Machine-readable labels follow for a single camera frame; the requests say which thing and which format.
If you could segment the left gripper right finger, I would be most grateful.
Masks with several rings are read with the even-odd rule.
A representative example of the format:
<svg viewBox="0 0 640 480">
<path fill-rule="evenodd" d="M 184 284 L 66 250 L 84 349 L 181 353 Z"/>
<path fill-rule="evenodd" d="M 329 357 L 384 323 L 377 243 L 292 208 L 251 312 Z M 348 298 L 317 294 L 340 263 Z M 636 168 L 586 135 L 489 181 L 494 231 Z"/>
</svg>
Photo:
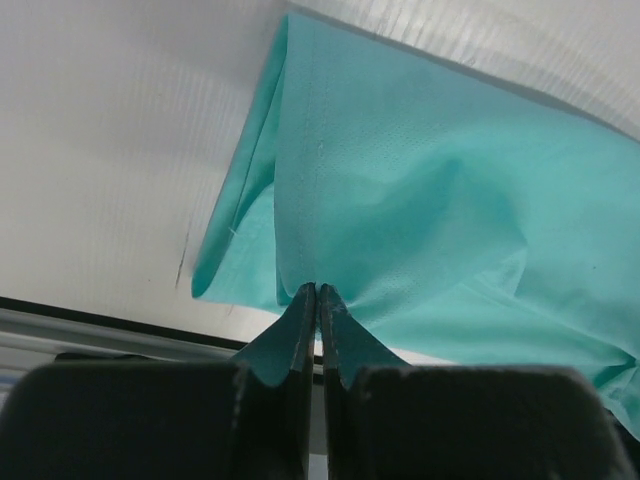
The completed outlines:
<svg viewBox="0 0 640 480">
<path fill-rule="evenodd" d="M 635 479 L 639 447 L 577 371 L 412 366 L 323 285 L 332 479 Z"/>
</svg>

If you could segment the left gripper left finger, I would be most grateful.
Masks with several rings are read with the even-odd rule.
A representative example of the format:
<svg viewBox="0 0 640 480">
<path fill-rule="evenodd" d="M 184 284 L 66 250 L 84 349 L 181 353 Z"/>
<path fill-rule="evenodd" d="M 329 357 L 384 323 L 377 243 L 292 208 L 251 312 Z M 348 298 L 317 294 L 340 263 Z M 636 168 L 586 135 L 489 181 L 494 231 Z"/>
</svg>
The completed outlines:
<svg viewBox="0 0 640 480">
<path fill-rule="evenodd" d="M 304 479 L 316 288 L 226 361 L 58 360 L 1 412 L 5 479 Z"/>
</svg>

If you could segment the teal t shirt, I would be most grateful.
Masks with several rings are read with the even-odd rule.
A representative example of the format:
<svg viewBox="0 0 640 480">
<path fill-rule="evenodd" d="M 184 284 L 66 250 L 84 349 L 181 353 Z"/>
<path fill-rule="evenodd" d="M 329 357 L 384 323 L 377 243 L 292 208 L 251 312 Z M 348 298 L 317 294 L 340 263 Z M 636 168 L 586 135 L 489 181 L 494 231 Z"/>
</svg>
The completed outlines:
<svg viewBox="0 0 640 480">
<path fill-rule="evenodd" d="M 333 285 L 388 346 L 579 370 L 639 431 L 639 145 L 297 13 L 276 34 L 195 299 Z"/>
</svg>

